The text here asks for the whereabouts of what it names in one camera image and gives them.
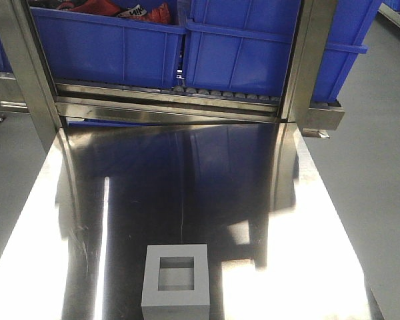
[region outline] stainless steel table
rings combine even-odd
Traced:
[[[294,124],[61,129],[0,260],[0,319],[142,319],[148,245],[205,243],[210,320],[371,319]]]

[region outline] red item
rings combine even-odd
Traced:
[[[172,22],[169,6],[166,2],[162,3],[162,5],[158,8],[154,8],[146,15],[132,16],[127,18],[140,21],[163,23],[165,25],[170,25]]]
[[[62,2],[62,4],[60,4],[56,9],[57,10],[70,10],[74,8],[74,3],[72,2]]]
[[[84,4],[72,8],[69,11],[108,16],[113,16],[122,12],[121,8],[110,0],[87,0]]]

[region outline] stainless steel surface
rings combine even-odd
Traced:
[[[109,85],[105,83],[87,83],[78,81],[57,81],[60,95],[69,97],[84,97],[96,100],[124,98],[125,102],[142,101],[144,104],[172,103],[174,105],[208,105],[231,109],[245,109],[275,113],[278,104],[270,100],[249,101],[247,99],[228,99],[211,97],[198,93],[181,93],[171,90],[134,88],[123,85]]]
[[[182,115],[185,118],[187,118],[187,116],[196,116],[206,120],[207,117],[258,122],[272,122],[275,119],[268,112],[224,109],[222,107],[205,105],[178,105],[173,103],[146,105],[144,103],[125,103],[71,97],[58,97],[57,108],[60,115],[66,115],[68,117],[82,116],[86,118],[98,117],[98,115],[103,115],[100,113],[101,111],[108,110],[110,116],[114,114],[115,119],[123,117],[124,112],[128,111],[144,111],[146,113],[157,113],[158,115],[164,116]]]
[[[0,0],[0,38],[47,151],[61,122],[54,101],[56,88],[26,0]]]
[[[298,17],[279,116],[303,127],[338,0],[304,0]]]
[[[392,8],[388,7],[384,3],[380,6],[379,12],[400,28],[400,13],[392,10]]]
[[[312,103],[302,120],[304,129],[336,130],[345,114],[339,103]]]
[[[0,100],[13,102],[25,101],[12,73],[0,72]]]
[[[0,260],[0,319],[141,320],[147,245],[196,243],[211,320],[371,319],[293,123],[60,130]]]
[[[94,105],[74,105],[58,103],[57,108],[59,114],[63,117],[129,121],[133,123],[161,123],[172,125],[176,123],[208,124],[227,122],[227,120],[223,120],[222,118],[114,109],[108,107],[98,107]]]
[[[0,101],[0,112],[29,113],[26,104]]]
[[[304,129],[302,130],[302,136],[310,138],[320,138],[320,139],[330,138],[326,130],[317,130],[317,129]]]

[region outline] blue plastic bin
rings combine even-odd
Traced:
[[[400,11],[400,0],[384,0],[384,4],[394,11]]]
[[[132,5],[132,1],[116,1]],[[146,9],[162,0],[150,1]],[[176,23],[177,1],[169,1]],[[142,87],[171,88],[185,29],[116,17],[31,8],[52,75]],[[0,71],[11,71],[0,43]]]
[[[183,74],[189,87],[280,96],[291,37],[187,22]],[[365,46],[328,43],[313,99],[333,102]]]
[[[382,0],[339,0],[329,41],[362,44]],[[192,0],[196,23],[292,35],[300,0]]]

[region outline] stainless steel frame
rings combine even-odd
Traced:
[[[398,12],[392,10],[392,8],[383,3],[379,7],[379,13],[400,28],[400,14]]]
[[[249,101],[103,83],[55,83],[26,0],[0,0],[0,38],[14,75],[0,73],[0,110],[30,112],[45,150],[60,117],[156,123],[296,122],[336,129],[340,106],[311,105],[337,0],[303,0],[285,90],[278,101]]]

